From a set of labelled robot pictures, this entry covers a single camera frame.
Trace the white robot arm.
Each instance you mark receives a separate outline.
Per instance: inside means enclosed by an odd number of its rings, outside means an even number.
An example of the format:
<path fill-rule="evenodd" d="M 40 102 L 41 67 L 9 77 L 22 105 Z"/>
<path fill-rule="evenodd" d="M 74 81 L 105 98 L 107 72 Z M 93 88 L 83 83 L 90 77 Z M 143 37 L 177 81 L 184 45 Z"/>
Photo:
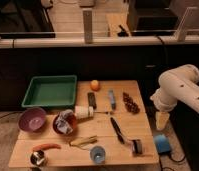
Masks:
<path fill-rule="evenodd" d="M 150 100 L 156 112 L 156 128 L 163 130 L 178 101 L 188 105 L 199 114 L 199 69 L 186 64 L 163 72 L 159 78 L 159 88 Z"/>

